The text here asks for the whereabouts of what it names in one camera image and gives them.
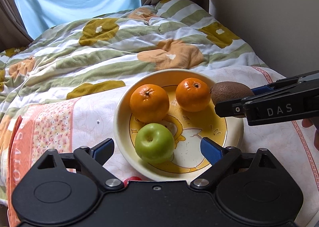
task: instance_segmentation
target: white wall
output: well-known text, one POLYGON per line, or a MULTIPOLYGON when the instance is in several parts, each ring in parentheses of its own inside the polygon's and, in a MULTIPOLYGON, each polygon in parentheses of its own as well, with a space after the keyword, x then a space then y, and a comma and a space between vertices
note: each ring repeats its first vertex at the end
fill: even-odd
POLYGON ((319 70, 319 0, 213 0, 213 15, 285 76, 319 70))

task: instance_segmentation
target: bowl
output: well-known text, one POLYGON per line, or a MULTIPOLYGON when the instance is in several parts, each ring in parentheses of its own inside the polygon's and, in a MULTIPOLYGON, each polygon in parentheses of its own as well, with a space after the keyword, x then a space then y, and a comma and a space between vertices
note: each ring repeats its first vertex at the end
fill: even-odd
POLYGON ((114 137, 124 158, 138 172, 155 181, 193 179, 205 172, 211 165, 200 152, 200 140, 208 137, 223 147, 240 147, 243 136, 243 119, 235 117, 220 118, 215 114, 210 101, 200 112, 186 112, 175 99, 175 89, 187 78, 197 78, 209 87, 215 82, 208 76, 190 70, 168 69, 151 73, 132 85, 121 97, 114 115, 114 137), (170 108, 165 118, 159 122, 166 126, 174 136, 175 150, 169 161, 149 164, 136 154, 135 137, 145 123, 138 121, 130 110, 132 93, 144 84, 163 87, 170 100, 170 108))

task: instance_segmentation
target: orange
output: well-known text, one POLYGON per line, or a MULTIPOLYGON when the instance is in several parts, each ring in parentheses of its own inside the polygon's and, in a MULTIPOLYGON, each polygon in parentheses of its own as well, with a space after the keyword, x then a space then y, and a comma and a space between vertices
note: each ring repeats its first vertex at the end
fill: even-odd
POLYGON ((211 100, 208 85, 195 78, 184 79, 176 88, 176 101, 188 112, 204 110, 211 100))
POLYGON ((168 95, 158 85, 143 85, 131 95, 130 108, 132 114, 141 122, 159 122, 169 110, 168 95))

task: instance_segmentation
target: red ball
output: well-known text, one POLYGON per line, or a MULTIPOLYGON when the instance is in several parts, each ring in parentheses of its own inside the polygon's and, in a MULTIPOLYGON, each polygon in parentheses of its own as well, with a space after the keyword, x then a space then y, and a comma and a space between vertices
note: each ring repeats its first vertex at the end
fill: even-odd
POLYGON ((125 179, 123 181, 125 187, 128 185, 129 181, 142 181, 142 180, 139 177, 130 177, 128 179, 125 179))

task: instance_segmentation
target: hand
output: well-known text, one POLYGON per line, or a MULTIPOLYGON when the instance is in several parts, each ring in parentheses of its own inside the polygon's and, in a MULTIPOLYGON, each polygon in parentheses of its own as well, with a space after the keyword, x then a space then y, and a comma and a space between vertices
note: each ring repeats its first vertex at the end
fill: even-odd
MULTIPOLYGON (((310 121, 309 119, 303 119, 301 124, 305 128, 308 128, 308 127, 313 125, 312 121, 310 121)), ((315 148, 317 150, 319 150, 319 131, 318 130, 316 130, 316 132, 315 132, 315 142, 314 142, 314 144, 315 144, 315 148)))

